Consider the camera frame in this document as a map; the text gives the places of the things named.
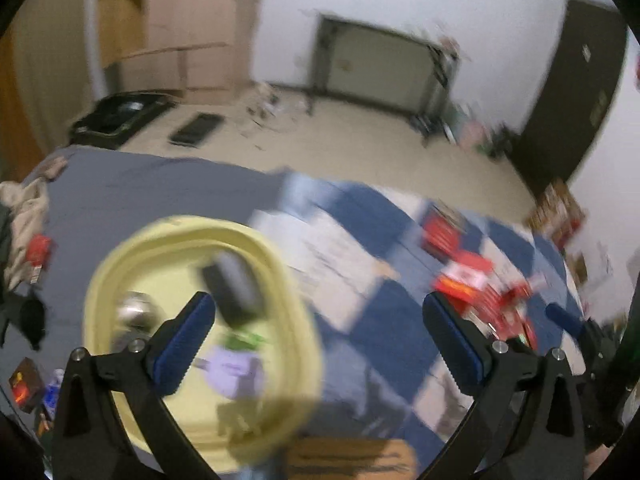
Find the silver computer mouse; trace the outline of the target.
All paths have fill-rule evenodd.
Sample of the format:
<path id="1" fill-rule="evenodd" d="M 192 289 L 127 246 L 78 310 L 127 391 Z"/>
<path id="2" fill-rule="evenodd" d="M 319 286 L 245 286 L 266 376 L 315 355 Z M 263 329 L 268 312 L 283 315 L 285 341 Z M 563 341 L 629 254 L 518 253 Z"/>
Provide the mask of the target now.
<path id="1" fill-rule="evenodd" d="M 130 330 L 151 333 L 160 322 L 160 308 L 144 292 L 126 292 L 116 308 L 116 320 Z"/>

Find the red white cigarette carton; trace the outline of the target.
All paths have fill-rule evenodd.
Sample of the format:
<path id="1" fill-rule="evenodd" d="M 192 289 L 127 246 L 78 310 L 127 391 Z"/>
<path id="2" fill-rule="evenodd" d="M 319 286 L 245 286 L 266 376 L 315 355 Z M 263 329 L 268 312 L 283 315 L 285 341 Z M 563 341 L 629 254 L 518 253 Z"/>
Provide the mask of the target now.
<path id="1" fill-rule="evenodd" d="M 442 267 L 433 289 L 465 304 L 474 304 L 493 273 L 494 263 L 490 259 L 459 250 Z"/>

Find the blue white packet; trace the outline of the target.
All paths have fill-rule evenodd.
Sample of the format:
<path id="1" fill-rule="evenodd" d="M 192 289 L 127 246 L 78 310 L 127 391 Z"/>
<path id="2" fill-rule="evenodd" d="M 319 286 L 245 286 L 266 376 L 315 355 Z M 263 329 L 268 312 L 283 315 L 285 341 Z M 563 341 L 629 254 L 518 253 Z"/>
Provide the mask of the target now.
<path id="1" fill-rule="evenodd" d="M 55 418 L 55 411 L 58 406 L 58 397 L 60 396 L 63 380 L 64 370 L 62 368 L 56 368 L 44 389 L 42 404 L 51 420 Z"/>

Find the dark brown orange box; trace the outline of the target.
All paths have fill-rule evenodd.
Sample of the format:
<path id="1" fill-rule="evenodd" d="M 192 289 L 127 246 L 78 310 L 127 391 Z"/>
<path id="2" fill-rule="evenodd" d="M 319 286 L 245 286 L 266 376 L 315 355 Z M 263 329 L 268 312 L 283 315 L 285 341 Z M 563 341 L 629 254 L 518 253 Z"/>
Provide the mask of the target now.
<path id="1" fill-rule="evenodd" d="M 9 378 L 12 399 L 24 413 L 30 414 L 43 400 L 46 386 L 37 364 L 29 358 L 21 360 Z"/>

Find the red flat cigarette packs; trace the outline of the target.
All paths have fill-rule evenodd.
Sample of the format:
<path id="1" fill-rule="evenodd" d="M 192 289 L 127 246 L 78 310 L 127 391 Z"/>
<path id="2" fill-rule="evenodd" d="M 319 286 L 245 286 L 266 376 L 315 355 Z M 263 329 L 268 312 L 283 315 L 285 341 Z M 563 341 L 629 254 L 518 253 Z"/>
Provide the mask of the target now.
<path id="1" fill-rule="evenodd" d="M 510 282 L 491 274 L 474 304 L 476 315 L 498 339 L 518 339 L 536 350 L 537 336 L 526 313 L 526 302 L 546 287 L 542 273 Z"/>

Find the purple green toy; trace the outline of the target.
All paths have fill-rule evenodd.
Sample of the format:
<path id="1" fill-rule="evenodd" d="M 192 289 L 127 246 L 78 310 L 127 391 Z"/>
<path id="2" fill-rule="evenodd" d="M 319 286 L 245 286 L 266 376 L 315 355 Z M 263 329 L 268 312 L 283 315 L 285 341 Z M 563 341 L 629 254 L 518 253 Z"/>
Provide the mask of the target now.
<path id="1" fill-rule="evenodd" d="M 234 330 L 192 365 L 205 373 L 209 387 L 224 398 L 258 399 L 265 388 L 265 367 L 260 353 L 265 342 L 258 334 Z"/>

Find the blue white checkered blanket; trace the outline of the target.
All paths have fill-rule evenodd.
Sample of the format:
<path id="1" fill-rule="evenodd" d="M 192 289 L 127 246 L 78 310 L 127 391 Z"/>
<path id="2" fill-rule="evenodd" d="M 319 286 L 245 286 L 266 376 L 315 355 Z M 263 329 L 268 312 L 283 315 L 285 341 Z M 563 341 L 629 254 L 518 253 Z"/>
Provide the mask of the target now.
<path id="1" fill-rule="evenodd" d="M 321 338 L 322 400 L 309 432 L 401 439 L 427 467 L 471 405 L 422 322 L 442 268 L 422 246 L 431 202 L 293 171 L 267 183 L 250 223 L 279 247 Z"/>

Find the yellow plastic basin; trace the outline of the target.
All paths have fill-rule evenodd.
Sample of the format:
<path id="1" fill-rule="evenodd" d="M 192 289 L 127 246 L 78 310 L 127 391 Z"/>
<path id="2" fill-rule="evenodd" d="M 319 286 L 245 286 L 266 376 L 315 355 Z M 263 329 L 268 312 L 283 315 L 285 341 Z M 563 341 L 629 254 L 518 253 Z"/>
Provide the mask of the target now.
<path id="1" fill-rule="evenodd" d="M 235 256 L 255 313 L 231 322 L 210 296 L 204 269 Z M 262 462 L 302 428 L 321 396 L 314 320 L 276 246 L 242 224 L 197 216 L 160 219 L 102 261 L 90 281 L 84 344 L 93 354 L 150 339 L 160 324 L 200 300 L 178 341 L 188 350 L 164 402 L 186 438 L 218 474 Z"/>

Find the red box near clothes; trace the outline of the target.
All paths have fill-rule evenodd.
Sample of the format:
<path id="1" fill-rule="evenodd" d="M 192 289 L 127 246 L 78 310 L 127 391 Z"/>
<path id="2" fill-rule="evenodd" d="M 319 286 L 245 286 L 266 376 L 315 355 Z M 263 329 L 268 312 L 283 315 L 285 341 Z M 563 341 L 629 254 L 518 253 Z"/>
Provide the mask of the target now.
<path id="1" fill-rule="evenodd" d="M 38 284 L 41 273 L 49 266 L 53 251 L 54 241 L 47 235 L 37 234 L 29 242 L 25 256 L 28 264 L 29 284 Z"/>

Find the red cigarette box far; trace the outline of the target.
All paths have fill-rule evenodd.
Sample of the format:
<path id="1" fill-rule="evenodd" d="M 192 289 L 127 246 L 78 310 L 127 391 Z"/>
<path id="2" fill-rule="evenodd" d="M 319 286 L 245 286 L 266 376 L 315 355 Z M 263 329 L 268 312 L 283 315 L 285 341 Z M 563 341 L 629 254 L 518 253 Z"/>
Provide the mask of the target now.
<path id="1" fill-rule="evenodd" d="M 466 220 L 460 211 L 440 200 L 431 203 L 422 223 L 421 247 L 439 261 L 447 261 L 460 248 Z"/>

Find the grey bed sheet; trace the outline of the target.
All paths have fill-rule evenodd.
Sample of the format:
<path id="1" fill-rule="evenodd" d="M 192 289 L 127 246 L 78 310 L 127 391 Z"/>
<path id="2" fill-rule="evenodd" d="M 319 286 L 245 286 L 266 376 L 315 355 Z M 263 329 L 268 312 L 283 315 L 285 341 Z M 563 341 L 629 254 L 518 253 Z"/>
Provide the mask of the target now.
<path id="1" fill-rule="evenodd" d="M 121 242 L 171 216 L 201 216 L 249 224 L 258 210 L 278 210 L 310 182 L 290 168 L 269 172 L 200 158 L 70 146 L 58 154 L 67 166 L 49 184 L 46 233 L 54 241 L 39 296 L 46 306 L 46 336 L 32 350 L 14 328 L 1 349 L 1 409 L 11 414 L 6 382 L 24 358 L 42 376 L 66 363 L 82 341 L 85 296 L 94 271 Z"/>

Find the pile of clothes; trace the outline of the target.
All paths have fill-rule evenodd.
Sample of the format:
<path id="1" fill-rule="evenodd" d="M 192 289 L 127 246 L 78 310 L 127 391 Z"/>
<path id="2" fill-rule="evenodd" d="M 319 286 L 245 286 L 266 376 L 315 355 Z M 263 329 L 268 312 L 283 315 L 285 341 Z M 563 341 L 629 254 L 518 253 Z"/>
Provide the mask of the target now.
<path id="1" fill-rule="evenodd" d="M 1 183 L 1 333 L 14 327 L 32 350 L 40 349 L 46 334 L 46 307 L 29 284 L 26 249 L 48 220 L 48 184 L 67 166 L 64 156 L 42 163 L 27 184 Z"/>

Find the pink bag under table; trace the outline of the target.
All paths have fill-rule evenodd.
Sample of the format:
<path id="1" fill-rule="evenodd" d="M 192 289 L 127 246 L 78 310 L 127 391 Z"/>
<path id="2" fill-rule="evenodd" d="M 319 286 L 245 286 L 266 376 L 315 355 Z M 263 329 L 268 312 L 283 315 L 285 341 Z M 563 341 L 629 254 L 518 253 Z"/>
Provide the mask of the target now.
<path id="1" fill-rule="evenodd" d="M 467 120 L 461 127 L 458 145 L 467 151 L 484 152 L 491 144 L 491 128 L 476 119 Z"/>

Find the black flat device on floor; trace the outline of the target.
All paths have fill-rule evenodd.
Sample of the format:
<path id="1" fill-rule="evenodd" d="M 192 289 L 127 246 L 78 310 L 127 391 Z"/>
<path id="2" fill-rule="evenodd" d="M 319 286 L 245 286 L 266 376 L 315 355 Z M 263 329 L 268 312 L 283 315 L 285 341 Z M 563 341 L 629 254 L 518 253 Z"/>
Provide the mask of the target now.
<path id="1" fill-rule="evenodd" d="M 168 136 L 168 142 L 171 145 L 182 146 L 183 148 L 197 148 L 223 124 L 224 116 L 200 113 L 179 130 L 171 133 Z"/>

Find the black suitcase on floor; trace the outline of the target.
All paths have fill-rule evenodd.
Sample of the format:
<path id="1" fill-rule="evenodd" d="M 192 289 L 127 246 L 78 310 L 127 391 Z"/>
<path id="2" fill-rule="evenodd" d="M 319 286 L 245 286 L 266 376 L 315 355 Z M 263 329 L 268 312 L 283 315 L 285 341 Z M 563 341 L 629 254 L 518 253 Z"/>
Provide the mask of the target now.
<path id="1" fill-rule="evenodd" d="M 118 150 L 160 115 L 177 106 L 158 92 L 120 92 L 96 102 L 93 111 L 70 127 L 70 145 Z"/>

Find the dark door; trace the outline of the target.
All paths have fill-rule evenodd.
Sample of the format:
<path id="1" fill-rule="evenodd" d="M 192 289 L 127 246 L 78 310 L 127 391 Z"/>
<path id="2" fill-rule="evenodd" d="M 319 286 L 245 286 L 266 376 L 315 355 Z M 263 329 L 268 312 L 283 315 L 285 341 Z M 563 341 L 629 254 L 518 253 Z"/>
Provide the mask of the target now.
<path id="1" fill-rule="evenodd" d="M 510 155 L 538 196 L 578 168 L 611 105 L 627 43 L 620 12 L 588 0 L 567 0 L 547 79 Z"/>

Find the black folding table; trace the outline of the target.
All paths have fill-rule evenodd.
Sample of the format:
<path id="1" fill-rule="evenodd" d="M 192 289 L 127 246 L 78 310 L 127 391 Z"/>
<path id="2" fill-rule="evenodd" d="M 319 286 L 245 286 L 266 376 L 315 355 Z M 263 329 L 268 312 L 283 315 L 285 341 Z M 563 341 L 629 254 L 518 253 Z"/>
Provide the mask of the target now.
<path id="1" fill-rule="evenodd" d="M 462 61 L 445 41 L 322 13 L 305 88 L 306 113 L 328 98 L 395 113 L 423 141 L 456 138 L 450 93 Z"/>

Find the orange curtain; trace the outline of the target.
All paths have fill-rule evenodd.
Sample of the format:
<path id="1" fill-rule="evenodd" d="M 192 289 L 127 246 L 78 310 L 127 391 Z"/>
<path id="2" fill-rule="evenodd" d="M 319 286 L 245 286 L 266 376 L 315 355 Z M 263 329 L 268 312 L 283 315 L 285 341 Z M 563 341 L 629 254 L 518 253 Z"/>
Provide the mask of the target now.
<path id="1" fill-rule="evenodd" d="M 21 181 L 43 159 L 18 91 L 12 30 L 1 37 L 1 159 L 6 179 Z"/>

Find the wooden wardrobe cabinet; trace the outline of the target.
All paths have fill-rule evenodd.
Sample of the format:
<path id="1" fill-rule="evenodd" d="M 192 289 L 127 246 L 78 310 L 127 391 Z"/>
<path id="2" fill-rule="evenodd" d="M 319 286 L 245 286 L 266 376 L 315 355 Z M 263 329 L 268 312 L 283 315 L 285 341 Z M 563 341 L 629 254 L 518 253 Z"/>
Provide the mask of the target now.
<path id="1" fill-rule="evenodd" d="M 226 104 L 252 83 L 260 0 L 96 0 L 108 94 L 157 91 Z"/>

